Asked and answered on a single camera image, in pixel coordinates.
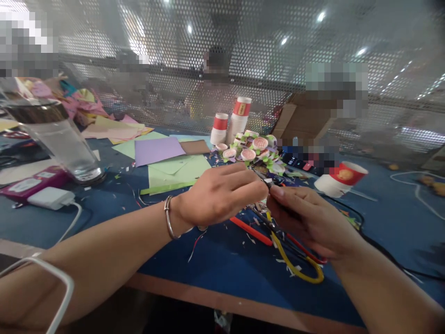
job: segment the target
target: black cable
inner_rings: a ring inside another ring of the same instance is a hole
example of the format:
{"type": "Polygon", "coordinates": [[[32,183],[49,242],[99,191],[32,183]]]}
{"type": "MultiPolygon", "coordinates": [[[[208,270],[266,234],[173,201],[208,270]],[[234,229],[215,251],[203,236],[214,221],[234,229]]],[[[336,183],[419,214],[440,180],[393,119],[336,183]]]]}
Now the black cable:
{"type": "Polygon", "coordinates": [[[404,267],[403,265],[401,265],[396,259],[395,257],[385,248],[383,247],[381,244],[379,244],[377,241],[375,241],[374,239],[368,237],[366,234],[363,233],[362,229],[363,226],[365,225],[365,217],[356,209],[350,207],[347,204],[344,204],[336,199],[333,199],[332,197],[329,197],[325,194],[320,194],[320,196],[325,197],[330,199],[331,201],[343,206],[344,208],[348,209],[348,211],[352,211],[353,213],[355,213],[359,218],[360,218],[360,224],[359,224],[359,228],[358,228],[358,233],[362,236],[362,238],[371,246],[373,246],[374,248],[376,248],[380,253],[382,253],[384,256],[386,256],[388,258],[388,260],[390,260],[392,263],[394,263],[400,270],[402,271],[407,271],[411,274],[416,274],[419,276],[423,276],[423,277],[427,277],[436,281],[441,281],[441,282],[445,282],[445,277],[440,277],[440,276],[434,276],[434,275],[429,275],[414,269],[410,269],[407,267],[404,267]]]}

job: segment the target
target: ceiling light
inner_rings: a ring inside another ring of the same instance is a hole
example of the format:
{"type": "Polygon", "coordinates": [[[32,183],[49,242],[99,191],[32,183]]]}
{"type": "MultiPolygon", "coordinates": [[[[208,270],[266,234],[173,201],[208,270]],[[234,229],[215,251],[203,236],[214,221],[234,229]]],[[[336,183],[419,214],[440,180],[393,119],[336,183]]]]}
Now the ceiling light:
{"type": "Polygon", "coordinates": [[[324,18],[325,18],[325,16],[326,16],[326,13],[325,13],[325,12],[321,12],[321,13],[319,14],[319,16],[317,17],[317,22],[321,22],[321,21],[323,21],[324,18]]]}

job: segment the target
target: yellow pliers handle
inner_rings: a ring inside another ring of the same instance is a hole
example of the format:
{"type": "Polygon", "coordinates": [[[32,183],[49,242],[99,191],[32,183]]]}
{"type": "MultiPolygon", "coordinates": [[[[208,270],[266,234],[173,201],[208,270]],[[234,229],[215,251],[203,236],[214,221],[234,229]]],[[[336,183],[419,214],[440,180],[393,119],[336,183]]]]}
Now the yellow pliers handle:
{"type": "Polygon", "coordinates": [[[278,250],[280,251],[281,257],[283,257],[284,262],[287,264],[287,266],[292,270],[292,272],[301,278],[302,280],[312,283],[312,284],[319,284],[324,280],[323,271],[321,270],[320,266],[315,263],[310,257],[306,257],[306,261],[309,262],[312,267],[315,268],[315,271],[317,272],[317,278],[312,278],[309,276],[306,276],[305,274],[302,274],[297,268],[293,266],[289,258],[287,257],[286,253],[284,252],[283,246],[281,246],[280,240],[277,238],[275,233],[272,232],[272,239],[276,243],[278,250]]]}

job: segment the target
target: white cord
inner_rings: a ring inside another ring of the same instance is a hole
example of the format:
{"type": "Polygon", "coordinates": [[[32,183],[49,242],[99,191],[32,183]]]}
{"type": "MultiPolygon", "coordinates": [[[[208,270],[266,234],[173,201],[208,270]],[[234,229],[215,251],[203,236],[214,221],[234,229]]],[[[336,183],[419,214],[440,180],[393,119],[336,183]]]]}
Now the white cord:
{"type": "Polygon", "coordinates": [[[61,242],[63,239],[65,239],[66,235],[68,234],[69,231],[71,231],[71,229],[74,227],[74,225],[76,225],[77,221],[79,220],[79,217],[82,213],[82,207],[77,204],[76,202],[72,202],[70,203],[74,206],[77,206],[78,211],[77,211],[77,215],[74,217],[73,222],[71,223],[71,225],[68,227],[68,229],[66,230],[66,232],[62,235],[62,237],[59,239],[59,241],[57,241],[56,244],[58,244],[59,242],[61,242]]]}
{"type": "Polygon", "coordinates": [[[442,177],[442,176],[438,176],[438,175],[435,175],[435,174],[431,174],[431,173],[429,173],[429,172],[416,172],[416,171],[415,171],[415,172],[404,172],[404,173],[396,173],[396,174],[392,174],[392,175],[390,175],[390,178],[391,178],[392,180],[397,181],[397,182],[400,182],[400,183],[405,183],[405,184],[408,184],[408,185],[411,185],[411,186],[416,186],[416,190],[414,191],[414,195],[415,195],[415,197],[416,197],[421,203],[423,203],[423,205],[425,205],[428,209],[430,209],[430,211],[431,211],[432,213],[434,213],[437,217],[439,217],[439,218],[442,219],[442,220],[445,220],[445,217],[441,216],[436,210],[434,210],[428,203],[426,203],[426,202],[420,197],[420,188],[421,188],[421,185],[420,185],[419,183],[406,182],[406,181],[401,181],[401,180],[398,180],[398,179],[395,179],[395,178],[394,178],[395,176],[398,176],[398,175],[406,175],[406,174],[414,174],[414,173],[428,174],[428,175],[434,176],[435,178],[445,180],[445,177],[442,177]]]}
{"type": "Polygon", "coordinates": [[[11,265],[8,268],[6,268],[5,270],[3,270],[0,273],[0,278],[2,278],[6,274],[10,273],[11,271],[15,270],[16,268],[20,267],[23,263],[26,263],[28,261],[34,262],[35,264],[43,267],[43,269],[45,269],[46,271],[49,271],[57,278],[60,278],[60,280],[66,285],[65,297],[62,300],[62,304],[60,305],[59,310],[57,310],[56,315],[54,316],[54,319],[52,320],[48,330],[46,331],[46,334],[54,334],[56,332],[57,328],[59,327],[59,324],[62,321],[62,319],[65,315],[66,309],[68,308],[68,305],[70,303],[71,296],[73,295],[73,291],[74,291],[74,281],[69,275],[65,274],[60,269],[54,267],[53,265],[51,265],[37,257],[25,257],[25,258],[17,261],[13,265],[11,265]]]}

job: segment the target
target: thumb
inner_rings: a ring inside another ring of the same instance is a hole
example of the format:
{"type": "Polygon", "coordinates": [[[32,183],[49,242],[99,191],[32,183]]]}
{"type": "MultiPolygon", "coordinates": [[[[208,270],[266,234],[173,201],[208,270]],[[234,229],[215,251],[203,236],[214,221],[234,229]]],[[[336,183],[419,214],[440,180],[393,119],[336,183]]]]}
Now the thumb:
{"type": "Polygon", "coordinates": [[[299,213],[303,216],[311,216],[314,212],[315,205],[309,203],[308,201],[300,198],[297,194],[292,191],[292,188],[282,188],[273,185],[270,188],[270,194],[279,202],[281,205],[288,207],[289,209],[299,213]]]}

